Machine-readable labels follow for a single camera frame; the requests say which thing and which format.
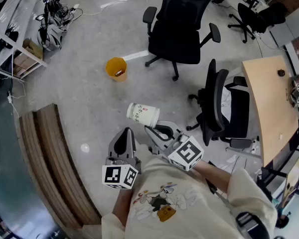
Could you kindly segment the person's left forearm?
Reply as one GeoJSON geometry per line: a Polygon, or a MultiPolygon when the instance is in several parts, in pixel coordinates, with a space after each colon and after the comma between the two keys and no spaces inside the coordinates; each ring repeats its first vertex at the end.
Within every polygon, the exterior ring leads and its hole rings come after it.
{"type": "Polygon", "coordinates": [[[128,217],[134,189],[121,189],[113,208],[113,214],[120,220],[128,217]]]}

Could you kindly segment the white cloth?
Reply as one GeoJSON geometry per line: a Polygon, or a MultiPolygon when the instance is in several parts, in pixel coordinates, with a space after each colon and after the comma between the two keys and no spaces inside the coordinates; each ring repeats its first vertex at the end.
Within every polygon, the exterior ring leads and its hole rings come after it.
{"type": "Polygon", "coordinates": [[[230,122],[231,120],[231,92],[223,87],[221,96],[221,113],[230,122]]]}

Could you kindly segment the small black office chair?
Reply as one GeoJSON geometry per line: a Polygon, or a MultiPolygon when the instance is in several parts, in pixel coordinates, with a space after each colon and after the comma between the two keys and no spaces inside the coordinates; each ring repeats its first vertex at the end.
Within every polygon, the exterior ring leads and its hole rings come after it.
{"type": "Polygon", "coordinates": [[[233,14],[229,14],[230,18],[235,18],[239,24],[229,24],[228,28],[235,27],[241,28],[244,32],[243,43],[247,42],[247,33],[251,35],[251,39],[254,40],[254,33],[265,33],[269,26],[275,26],[277,24],[284,23],[286,21],[286,14],[288,10],[286,6],[281,2],[276,2],[268,8],[254,12],[246,5],[238,4],[238,14],[240,19],[233,14]]]}

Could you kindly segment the large black office chair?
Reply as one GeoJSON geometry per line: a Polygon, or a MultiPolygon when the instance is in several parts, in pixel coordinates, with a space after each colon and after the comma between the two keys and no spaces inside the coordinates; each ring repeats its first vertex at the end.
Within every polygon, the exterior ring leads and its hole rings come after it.
{"type": "Polygon", "coordinates": [[[218,27],[210,23],[210,32],[200,40],[199,29],[203,14],[211,0],[162,0],[160,9],[148,7],[143,14],[143,22],[148,26],[149,53],[155,57],[145,63],[164,59],[172,62],[177,81],[177,64],[198,64],[200,49],[209,40],[221,41],[218,27]]]}

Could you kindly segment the person's cream printed shirt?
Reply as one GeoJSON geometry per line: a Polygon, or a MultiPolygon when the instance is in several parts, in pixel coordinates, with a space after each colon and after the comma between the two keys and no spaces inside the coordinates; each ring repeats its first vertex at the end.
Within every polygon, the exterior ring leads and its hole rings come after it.
{"type": "Polygon", "coordinates": [[[272,239],[276,208],[245,169],[230,174],[225,194],[194,170],[152,157],[132,187],[127,219],[102,217],[102,239],[272,239]]]}

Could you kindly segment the orange waste bin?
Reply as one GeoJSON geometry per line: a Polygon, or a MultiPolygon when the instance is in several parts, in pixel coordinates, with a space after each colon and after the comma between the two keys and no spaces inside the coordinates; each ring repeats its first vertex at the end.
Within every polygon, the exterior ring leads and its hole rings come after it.
{"type": "Polygon", "coordinates": [[[127,79],[127,63],[123,58],[114,57],[108,60],[105,71],[110,78],[116,82],[124,82],[127,79]],[[124,73],[118,77],[115,76],[115,73],[123,70],[124,73]]]}

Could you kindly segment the white paper cup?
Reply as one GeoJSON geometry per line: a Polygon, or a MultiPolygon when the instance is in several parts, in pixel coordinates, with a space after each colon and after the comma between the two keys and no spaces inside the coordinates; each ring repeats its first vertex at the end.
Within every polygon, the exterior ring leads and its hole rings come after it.
{"type": "Polygon", "coordinates": [[[156,126],[159,114],[159,108],[137,103],[130,103],[127,110],[128,119],[152,128],[156,126]]]}

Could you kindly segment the curved wooden bench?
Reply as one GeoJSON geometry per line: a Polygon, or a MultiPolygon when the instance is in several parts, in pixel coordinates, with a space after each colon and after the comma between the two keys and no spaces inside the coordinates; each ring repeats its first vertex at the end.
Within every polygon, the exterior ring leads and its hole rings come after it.
{"type": "Polygon", "coordinates": [[[29,166],[62,224],[71,229],[99,225],[101,215],[71,157],[57,104],[24,114],[19,125],[29,166]]]}

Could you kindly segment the person's right forearm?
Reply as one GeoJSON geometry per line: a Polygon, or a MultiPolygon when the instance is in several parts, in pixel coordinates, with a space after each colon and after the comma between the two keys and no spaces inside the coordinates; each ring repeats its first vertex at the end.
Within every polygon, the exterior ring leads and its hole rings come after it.
{"type": "Polygon", "coordinates": [[[215,167],[203,160],[197,162],[193,170],[200,175],[200,179],[208,180],[223,193],[228,193],[231,174],[218,167],[215,167]]]}

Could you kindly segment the light wooden table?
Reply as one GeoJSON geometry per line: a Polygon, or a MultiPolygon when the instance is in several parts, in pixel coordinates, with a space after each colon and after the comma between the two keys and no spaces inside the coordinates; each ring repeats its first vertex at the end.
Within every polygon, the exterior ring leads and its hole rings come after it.
{"type": "Polygon", "coordinates": [[[281,55],[243,61],[242,69],[256,106],[261,159],[267,166],[299,127],[298,111],[288,98],[289,72],[281,55]],[[285,71],[283,77],[279,69],[285,71]]]}

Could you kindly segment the brown cardboard box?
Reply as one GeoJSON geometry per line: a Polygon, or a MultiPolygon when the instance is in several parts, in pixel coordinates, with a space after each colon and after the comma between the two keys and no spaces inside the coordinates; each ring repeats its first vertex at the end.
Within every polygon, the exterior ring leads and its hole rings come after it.
{"type": "Polygon", "coordinates": [[[21,70],[27,70],[36,63],[37,62],[32,58],[19,51],[16,51],[13,57],[13,74],[17,76],[21,70]]]}
{"type": "Polygon", "coordinates": [[[43,59],[43,48],[31,39],[26,38],[23,41],[22,47],[39,59],[43,59]]]}

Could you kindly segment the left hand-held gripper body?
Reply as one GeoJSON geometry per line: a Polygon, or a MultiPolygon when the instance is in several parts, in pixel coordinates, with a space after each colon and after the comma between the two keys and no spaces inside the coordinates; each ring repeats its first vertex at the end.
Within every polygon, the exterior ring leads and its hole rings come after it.
{"type": "Polygon", "coordinates": [[[137,158],[108,156],[102,166],[102,184],[113,189],[132,189],[141,174],[141,161],[137,158]]]}

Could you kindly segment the black mesh office chair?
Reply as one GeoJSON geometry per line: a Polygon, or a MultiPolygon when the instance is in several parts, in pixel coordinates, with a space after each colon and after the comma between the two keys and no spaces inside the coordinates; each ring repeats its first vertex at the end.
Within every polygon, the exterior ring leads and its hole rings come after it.
{"type": "Polygon", "coordinates": [[[247,91],[235,89],[236,86],[247,87],[247,82],[244,77],[235,76],[233,82],[226,85],[228,74],[229,71],[226,69],[216,71],[216,61],[211,60],[205,88],[200,89],[196,95],[188,96],[190,100],[197,100],[201,113],[196,117],[197,124],[187,126],[186,130],[191,131],[200,127],[206,146],[210,141],[221,140],[228,143],[231,148],[247,149],[253,143],[251,139],[247,139],[250,95],[247,91]],[[231,95],[229,119],[221,111],[223,90],[229,91],[231,95]]]}

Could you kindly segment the grey backpack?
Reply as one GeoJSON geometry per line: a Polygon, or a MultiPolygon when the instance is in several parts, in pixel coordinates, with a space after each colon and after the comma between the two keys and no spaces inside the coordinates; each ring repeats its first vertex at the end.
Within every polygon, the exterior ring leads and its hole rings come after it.
{"type": "Polygon", "coordinates": [[[43,49],[55,51],[61,49],[64,31],[57,25],[50,24],[38,30],[37,40],[43,49]]]}

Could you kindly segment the white cabinet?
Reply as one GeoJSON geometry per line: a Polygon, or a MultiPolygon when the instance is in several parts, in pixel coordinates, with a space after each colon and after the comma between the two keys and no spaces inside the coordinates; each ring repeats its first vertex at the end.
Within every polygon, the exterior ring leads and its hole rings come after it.
{"type": "Polygon", "coordinates": [[[286,17],[286,21],[270,29],[278,47],[283,47],[299,37],[299,8],[286,17]]]}

